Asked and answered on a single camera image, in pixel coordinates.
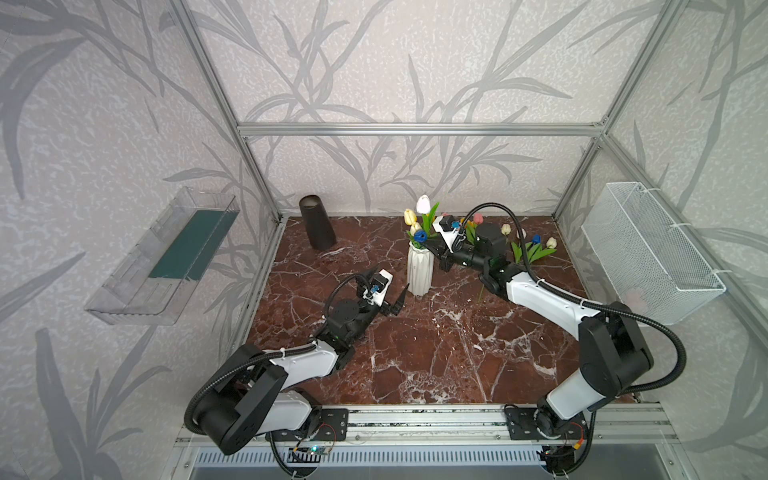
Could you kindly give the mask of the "white ribbed ceramic vase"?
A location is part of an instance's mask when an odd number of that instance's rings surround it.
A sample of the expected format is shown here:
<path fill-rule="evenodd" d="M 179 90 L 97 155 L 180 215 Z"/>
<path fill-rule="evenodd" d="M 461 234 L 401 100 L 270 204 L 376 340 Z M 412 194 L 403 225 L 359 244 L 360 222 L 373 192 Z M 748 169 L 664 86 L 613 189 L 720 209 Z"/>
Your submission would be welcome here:
<path fill-rule="evenodd" d="M 408 291 L 416 297 L 423 297 L 432 286 L 434 255 L 426 248 L 409 245 L 407 259 Z"/>

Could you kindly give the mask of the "blue tulip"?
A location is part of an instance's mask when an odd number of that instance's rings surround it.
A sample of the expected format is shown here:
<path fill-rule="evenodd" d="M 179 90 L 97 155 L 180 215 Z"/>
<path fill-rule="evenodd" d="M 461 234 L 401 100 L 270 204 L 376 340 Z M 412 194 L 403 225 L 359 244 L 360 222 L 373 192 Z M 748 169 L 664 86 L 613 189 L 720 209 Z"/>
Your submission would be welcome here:
<path fill-rule="evenodd" d="M 412 245 L 417 249 L 423 248 L 427 240 L 428 234 L 424 230 L 417 230 L 412 234 Z"/>

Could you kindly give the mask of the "black cylindrical vase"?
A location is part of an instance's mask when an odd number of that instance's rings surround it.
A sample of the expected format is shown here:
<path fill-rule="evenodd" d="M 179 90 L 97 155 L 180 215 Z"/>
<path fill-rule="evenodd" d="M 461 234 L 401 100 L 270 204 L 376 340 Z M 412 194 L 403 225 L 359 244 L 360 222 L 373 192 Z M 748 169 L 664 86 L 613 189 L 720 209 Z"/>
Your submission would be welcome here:
<path fill-rule="evenodd" d="M 321 198 L 306 195 L 300 200 L 299 209 L 310 245 L 318 251 L 333 247 L 337 238 Z"/>

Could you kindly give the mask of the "cream white tulip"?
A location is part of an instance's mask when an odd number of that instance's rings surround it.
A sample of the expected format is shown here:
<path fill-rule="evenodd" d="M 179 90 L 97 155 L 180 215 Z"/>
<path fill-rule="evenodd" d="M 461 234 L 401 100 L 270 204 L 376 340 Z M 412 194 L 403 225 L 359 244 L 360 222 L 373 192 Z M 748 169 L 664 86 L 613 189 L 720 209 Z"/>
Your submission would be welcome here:
<path fill-rule="evenodd" d="M 418 222 L 416 213 L 411 209 L 406 209 L 403 212 L 403 218 L 407 226 L 413 226 Z"/>

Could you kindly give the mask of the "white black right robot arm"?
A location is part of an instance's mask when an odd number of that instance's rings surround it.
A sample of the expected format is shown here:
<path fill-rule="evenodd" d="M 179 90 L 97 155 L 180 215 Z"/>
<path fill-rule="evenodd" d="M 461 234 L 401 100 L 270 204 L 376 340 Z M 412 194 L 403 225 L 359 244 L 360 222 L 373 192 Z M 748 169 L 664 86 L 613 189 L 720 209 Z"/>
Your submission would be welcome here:
<path fill-rule="evenodd" d="M 533 417 L 544 435 L 554 436 L 585 411 L 594 412 L 625 394 L 660 389 L 683 374 L 688 355 L 677 334 L 620 302 L 593 302 L 540 277 L 531 260 L 541 253 L 541 244 L 527 241 L 519 218 L 510 218 L 517 233 L 514 240 L 496 224 L 471 227 L 468 217 L 437 216 L 431 222 L 434 233 L 424 245 L 442 270 L 461 265 L 478 271 L 488 292 L 535 312 L 578 342 L 578 369 L 537 403 Z M 676 352 L 671 371 L 646 383 L 639 379 L 653 368 L 654 358 L 642 326 L 666 336 Z"/>

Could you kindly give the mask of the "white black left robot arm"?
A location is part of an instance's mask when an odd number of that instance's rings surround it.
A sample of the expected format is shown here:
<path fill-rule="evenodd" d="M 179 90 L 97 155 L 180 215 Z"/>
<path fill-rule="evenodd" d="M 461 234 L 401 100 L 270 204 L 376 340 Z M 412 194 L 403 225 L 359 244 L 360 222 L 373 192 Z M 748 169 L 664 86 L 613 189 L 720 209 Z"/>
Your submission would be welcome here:
<path fill-rule="evenodd" d="M 390 272 L 373 268 L 343 278 L 323 304 L 321 326 L 304 345 L 236 349 L 192 396 L 184 427 L 208 437 L 226 455 L 260 435 L 288 431 L 307 438 L 317 432 L 322 406 L 294 387 L 345 368 L 377 317 L 399 315 L 408 289 L 389 302 L 392 281 Z"/>

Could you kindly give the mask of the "tulip bunch on table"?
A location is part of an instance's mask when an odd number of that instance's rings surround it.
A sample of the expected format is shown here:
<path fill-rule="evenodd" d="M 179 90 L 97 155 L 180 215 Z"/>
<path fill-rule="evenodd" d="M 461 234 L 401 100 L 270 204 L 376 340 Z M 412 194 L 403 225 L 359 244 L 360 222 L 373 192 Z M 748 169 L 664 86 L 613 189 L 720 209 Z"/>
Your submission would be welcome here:
<path fill-rule="evenodd" d="M 467 258 L 461 263 L 479 272 L 481 284 L 491 294 L 515 302 L 512 287 L 524 282 L 539 284 L 541 278 L 532 268 L 533 258 L 541 253 L 546 257 L 552 248 L 542 248 L 541 240 L 527 242 L 515 215 L 510 216 L 512 223 L 507 224 L 507 229 L 503 225 L 480 223 L 475 220 L 478 215 L 473 213 L 473 219 L 462 225 Z"/>

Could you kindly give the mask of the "aluminium frame profile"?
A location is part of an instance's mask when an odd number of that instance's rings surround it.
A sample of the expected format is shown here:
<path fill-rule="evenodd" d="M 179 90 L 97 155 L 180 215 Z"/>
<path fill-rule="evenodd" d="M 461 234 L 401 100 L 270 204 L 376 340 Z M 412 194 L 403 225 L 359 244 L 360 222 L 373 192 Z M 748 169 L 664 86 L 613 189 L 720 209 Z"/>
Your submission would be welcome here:
<path fill-rule="evenodd" d="M 640 87 L 653 60 L 662 51 L 668 42 L 670 35 L 676 28 L 682 14 L 692 4 L 689 1 L 665 1 L 662 3 L 658 17 L 650 30 L 649 37 L 644 41 L 638 56 L 632 63 L 618 92 L 610 104 L 603 120 L 591 123 L 428 123 L 428 122 L 278 122 L 278 123 L 241 123 L 234 114 L 230 102 L 226 98 L 223 84 L 216 73 L 211 56 L 206 51 L 199 23 L 195 19 L 191 8 L 184 1 L 172 1 L 170 3 L 170 16 L 185 36 L 185 41 L 190 47 L 196 64 L 199 66 L 203 78 L 209 89 L 214 94 L 219 110 L 224 115 L 225 125 L 246 157 L 246 163 L 251 168 L 251 173 L 265 193 L 269 193 L 264 175 L 259 171 L 255 160 L 252 158 L 245 139 L 250 136 L 493 136 L 493 137 L 588 137 L 590 139 L 587 152 L 582 157 L 581 163 L 567 184 L 565 193 L 557 204 L 555 215 L 560 216 L 566 203 L 572 198 L 581 180 L 594 162 L 598 150 L 609 154 L 619 169 L 632 181 L 643 185 L 646 190 L 657 200 L 662 210 L 678 222 L 681 231 L 688 236 L 703 258 L 713 267 L 723 268 L 724 260 L 718 256 L 706 244 L 702 232 L 692 226 L 687 226 L 687 219 L 682 212 L 673 205 L 662 193 L 659 185 L 643 171 L 637 163 L 632 161 L 627 150 L 619 144 L 612 135 L 616 122 L 620 118 L 630 98 Z"/>

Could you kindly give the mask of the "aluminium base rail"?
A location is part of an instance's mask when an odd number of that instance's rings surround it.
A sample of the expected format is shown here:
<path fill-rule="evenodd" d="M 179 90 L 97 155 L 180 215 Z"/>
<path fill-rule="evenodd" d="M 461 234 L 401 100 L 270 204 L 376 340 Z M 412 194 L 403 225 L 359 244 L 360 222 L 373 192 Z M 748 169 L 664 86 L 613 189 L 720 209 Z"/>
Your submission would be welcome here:
<path fill-rule="evenodd" d="M 675 444 L 679 441 L 665 410 L 658 403 L 609 404 L 585 414 L 563 438 L 587 437 L 596 419 L 597 444 Z M 311 439 L 335 447 L 353 445 L 544 445 L 529 420 L 525 428 L 511 423 L 502 404 L 331 405 L 310 423 Z"/>

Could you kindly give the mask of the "clear plastic wall shelf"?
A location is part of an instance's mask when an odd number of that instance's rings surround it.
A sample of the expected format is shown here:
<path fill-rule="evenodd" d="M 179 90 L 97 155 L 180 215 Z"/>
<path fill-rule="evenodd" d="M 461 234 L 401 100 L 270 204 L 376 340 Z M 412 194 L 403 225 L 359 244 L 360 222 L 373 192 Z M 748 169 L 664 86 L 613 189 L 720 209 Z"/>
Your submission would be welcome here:
<path fill-rule="evenodd" d="M 85 311 L 108 325 L 175 324 L 239 213 L 234 194 L 181 188 Z"/>

